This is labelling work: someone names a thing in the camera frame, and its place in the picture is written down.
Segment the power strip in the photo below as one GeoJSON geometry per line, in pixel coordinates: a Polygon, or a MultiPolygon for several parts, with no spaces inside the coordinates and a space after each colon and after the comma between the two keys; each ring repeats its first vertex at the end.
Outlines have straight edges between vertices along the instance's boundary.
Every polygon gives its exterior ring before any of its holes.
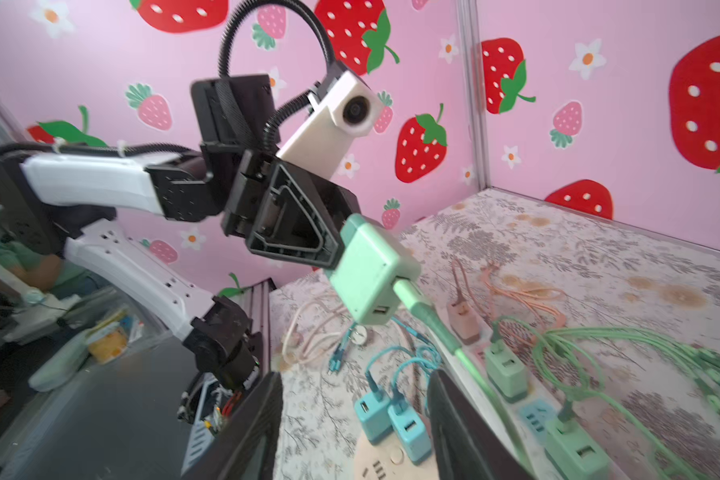
{"type": "MultiPolygon", "coordinates": [[[[426,419],[422,419],[429,430],[426,419]]],[[[355,447],[355,480],[439,480],[434,452],[418,466],[405,454],[398,436],[390,434],[376,446],[361,430],[355,447]]]]}

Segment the white flower with orange center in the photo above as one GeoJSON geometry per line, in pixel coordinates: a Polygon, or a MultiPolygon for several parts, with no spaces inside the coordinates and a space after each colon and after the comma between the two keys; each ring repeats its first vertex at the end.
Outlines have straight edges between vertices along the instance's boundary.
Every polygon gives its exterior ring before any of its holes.
{"type": "Polygon", "coordinates": [[[36,22],[45,25],[45,31],[51,38],[58,38],[63,33],[74,32],[74,25],[67,16],[70,10],[64,2],[49,2],[38,0],[38,5],[29,16],[36,22]]]}
{"type": "Polygon", "coordinates": [[[461,168],[461,181],[466,183],[467,185],[472,185],[472,179],[474,178],[474,174],[472,173],[472,167],[470,168],[461,168]]]}
{"type": "Polygon", "coordinates": [[[459,54],[456,46],[456,34],[452,34],[450,38],[440,39],[440,58],[445,58],[446,63],[451,63],[454,56],[459,54]]]}
{"type": "Polygon", "coordinates": [[[515,165],[523,163],[518,155],[518,147],[504,146],[504,155],[501,156],[501,161],[507,162],[510,169],[513,169],[515,165]]]}
{"type": "Polygon", "coordinates": [[[592,71],[605,65],[605,57],[600,54],[603,41],[599,38],[585,45],[576,44],[576,58],[570,63],[569,70],[579,72],[584,80],[589,80],[592,71]]]}
{"type": "Polygon", "coordinates": [[[355,155],[349,154],[338,165],[338,174],[349,178],[355,177],[355,172],[360,170],[360,164],[355,160],[355,155]]]}
{"type": "Polygon", "coordinates": [[[288,83],[280,78],[280,71],[277,67],[272,67],[272,70],[269,71],[269,86],[272,88],[272,98],[275,100],[280,96],[280,91],[288,86],[288,83]]]}
{"type": "Polygon", "coordinates": [[[206,242],[206,236],[202,235],[196,226],[193,226],[188,231],[182,231],[181,237],[184,239],[181,243],[182,248],[200,250],[202,244],[206,242]]]}

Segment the floral tablecloth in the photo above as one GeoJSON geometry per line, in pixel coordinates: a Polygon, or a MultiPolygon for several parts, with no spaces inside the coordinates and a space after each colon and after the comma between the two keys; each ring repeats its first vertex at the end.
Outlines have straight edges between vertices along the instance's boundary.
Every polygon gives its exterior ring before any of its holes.
{"type": "MultiPolygon", "coordinates": [[[[480,192],[430,216],[400,238],[422,262],[419,285],[435,302],[455,298],[450,260],[456,255],[480,302],[488,301],[480,268],[500,264],[494,275],[498,286],[564,290],[564,300],[550,304],[565,313],[568,326],[640,326],[720,352],[720,254],[710,250],[658,240],[499,190],[480,192]]],[[[282,337],[296,308],[329,288],[317,272],[273,292],[272,338],[282,337]]],[[[533,319],[512,300],[502,297],[495,305],[497,314],[533,319]]],[[[306,332],[321,315],[307,315],[299,331],[306,332]]],[[[276,478],[352,478],[360,432],[352,404],[367,391],[365,365],[383,345],[400,341],[387,327],[374,334],[365,347],[349,351],[336,376],[327,374],[325,363],[282,373],[286,401],[276,478]]],[[[604,368],[606,393],[694,468],[720,478],[720,416],[691,382],[653,350],[625,342],[582,345],[604,368]]],[[[385,360],[374,373],[386,384],[400,361],[385,360]]],[[[620,467],[613,476],[657,478],[650,444],[621,414],[597,399],[576,404],[575,411],[620,467]]]]}

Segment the strawberry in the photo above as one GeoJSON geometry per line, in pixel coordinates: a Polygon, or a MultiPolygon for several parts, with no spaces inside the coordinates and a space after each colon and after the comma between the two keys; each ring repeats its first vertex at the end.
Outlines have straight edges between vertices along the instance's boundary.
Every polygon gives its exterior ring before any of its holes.
{"type": "Polygon", "coordinates": [[[357,75],[373,72],[384,61],[391,25],[383,0],[319,0],[315,14],[331,37],[339,60],[357,75]]]}
{"type": "Polygon", "coordinates": [[[443,104],[435,120],[430,114],[410,118],[398,136],[398,154],[394,160],[394,174],[410,184],[422,178],[445,160],[448,150],[445,129],[439,124],[443,104]]]}
{"type": "Polygon", "coordinates": [[[720,173],[720,36],[694,48],[672,70],[670,122],[680,154],[720,173]]]}
{"type": "Polygon", "coordinates": [[[168,33],[215,27],[230,10],[230,3],[222,0],[130,0],[130,5],[144,22],[168,33]]]}
{"type": "Polygon", "coordinates": [[[552,119],[554,129],[550,136],[556,148],[567,148],[574,142],[574,136],[581,131],[584,121],[581,104],[577,101],[569,101],[564,107],[557,111],[552,119]]]}
{"type": "Polygon", "coordinates": [[[27,129],[29,135],[39,144],[53,144],[54,138],[39,125],[27,129]]]}
{"type": "Polygon", "coordinates": [[[172,264],[179,259],[179,253],[176,252],[176,249],[162,240],[155,240],[150,243],[150,241],[145,238],[141,241],[141,244],[150,249],[150,253],[164,264],[172,264]]]}
{"type": "Polygon", "coordinates": [[[485,78],[485,106],[492,114],[512,110],[518,98],[535,102],[536,97],[524,97],[526,71],[523,49],[511,38],[495,38],[482,42],[483,76],[485,78]]]}
{"type": "Polygon", "coordinates": [[[382,224],[387,230],[392,230],[400,220],[400,202],[394,198],[387,200],[387,204],[384,206],[384,213],[382,214],[382,224]]]}
{"type": "Polygon", "coordinates": [[[373,125],[373,129],[376,130],[377,134],[383,134],[389,126],[389,123],[392,122],[392,97],[390,97],[387,92],[383,91],[378,94],[378,98],[384,104],[384,110],[382,110],[382,114],[373,125]]]}
{"type": "Polygon", "coordinates": [[[286,8],[267,5],[256,12],[259,23],[253,24],[253,41],[259,48],[272,50],[275,40],[286,36],[286,8]]]}
{"type": "Polygon", "coordinates": [[[573,182],[547,195],[545,200],[589,215],[614,219],[614,201],[610,198],[610,192],[594,180],[573,182]]]}
{"type": "Polygon", "coordinates": [[[100,138],[88,135],[88,109],[85,105],[78,105],[80,115],[83,117],[83,129],[80,130],[68,121],[39,121],[37,127],[29,128],[29,134],[36,141],[52,144],[55,138],[62,138],[69,144],[86,144],[89,147],[105,147],[106,142],[100,138]]]}
{"type": "Polygon", "coordinates": [[[173,120],[168,102],[160,95],[153,95],[152,87],[144,84],[130,85],[125,96],[128,98],[128,105],[136,109],[139,120],[145,125],[157,130],[170,129],[173,120]]]}

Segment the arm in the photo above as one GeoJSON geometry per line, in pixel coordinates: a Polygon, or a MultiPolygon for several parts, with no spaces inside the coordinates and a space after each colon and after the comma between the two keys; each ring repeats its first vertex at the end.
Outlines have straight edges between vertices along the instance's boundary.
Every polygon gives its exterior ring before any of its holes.
{"type": "Polygon", "coordinates": [[[8,271],[27,285],[48,292],[56,284],[56,279],[59,277],[63,266],[64,261],[61,258],[56,255],[47,255],[32,270],[27,271],[22,266],[16,265],[9,268],[8,271]]]}

